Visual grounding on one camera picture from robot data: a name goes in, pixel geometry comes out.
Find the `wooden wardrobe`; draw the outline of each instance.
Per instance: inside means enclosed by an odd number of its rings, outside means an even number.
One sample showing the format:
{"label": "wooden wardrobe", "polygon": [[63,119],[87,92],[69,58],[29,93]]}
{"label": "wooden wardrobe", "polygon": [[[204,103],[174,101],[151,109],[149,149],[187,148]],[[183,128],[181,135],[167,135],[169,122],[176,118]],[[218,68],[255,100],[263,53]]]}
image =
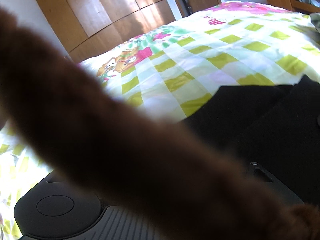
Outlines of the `wooden wardrobe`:
{"label": "wooden wardrobe", "polygon": [[75,62],[174,21],[166,0],[37,0]]}

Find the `button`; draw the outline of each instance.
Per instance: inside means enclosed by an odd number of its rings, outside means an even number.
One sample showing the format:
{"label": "button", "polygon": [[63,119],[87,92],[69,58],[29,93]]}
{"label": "button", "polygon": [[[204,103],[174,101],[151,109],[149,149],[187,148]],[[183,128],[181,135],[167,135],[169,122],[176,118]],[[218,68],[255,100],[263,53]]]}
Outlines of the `button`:
{"label": "button", "polygon": [[37,210],[48,217],[58,217],[67,214],[73,209],[74,202],[71,198],[54,195],[43,198],[37,204]]}

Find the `bed sheet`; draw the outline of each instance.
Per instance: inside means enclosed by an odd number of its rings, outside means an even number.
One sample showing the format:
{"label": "bed sheet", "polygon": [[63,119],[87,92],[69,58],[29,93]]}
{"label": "bed sheet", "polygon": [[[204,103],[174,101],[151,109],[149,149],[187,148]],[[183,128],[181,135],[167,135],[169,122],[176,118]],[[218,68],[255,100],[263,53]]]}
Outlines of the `bed sheet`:
{"label": "bed sheet", "polygon": [[[106,93],[149,117],[180,121],[221,85],[319,82],[320,34],[309,15],[249,2],[227,2],[157,28],[79,66]],[[0,238],[21,236],[17,200],[51,168],[16,136],[0,131]]]}

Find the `blurry brown furry object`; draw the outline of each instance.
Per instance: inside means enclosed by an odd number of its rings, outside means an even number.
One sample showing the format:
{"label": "blurry brown furry object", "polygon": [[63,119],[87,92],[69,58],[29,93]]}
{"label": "blurry brown furry object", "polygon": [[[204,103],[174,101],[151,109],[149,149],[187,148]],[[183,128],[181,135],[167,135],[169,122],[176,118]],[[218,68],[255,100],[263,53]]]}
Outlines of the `blurry brown furry object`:
{"label": "blurry brown furry object", "polygon": [[[154,123],[113,101],[5,11],[0,102],[50,165],[83,189],[147,215],[170,239],[320,239],[317,208],[285,207],[183,127]],[[114,136],[124,132],[126,140]],[[101,142],[110,137],[115,143],[107,148]]]}

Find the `ridged gray surface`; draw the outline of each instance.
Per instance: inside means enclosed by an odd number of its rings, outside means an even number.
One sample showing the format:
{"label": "ridged gray surface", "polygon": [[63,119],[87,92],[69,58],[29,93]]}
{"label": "ridged gray surface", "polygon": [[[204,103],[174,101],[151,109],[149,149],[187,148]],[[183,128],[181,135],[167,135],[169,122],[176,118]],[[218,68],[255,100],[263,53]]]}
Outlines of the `ridged gray surface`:
{"label": "ridged gray surface", "polygon": [[[164,240],[143,217],[138,217],[119,206],[110,206],[99,222],[79,236],[69,240]],[[24,236],[21,240],[33,240]]]}

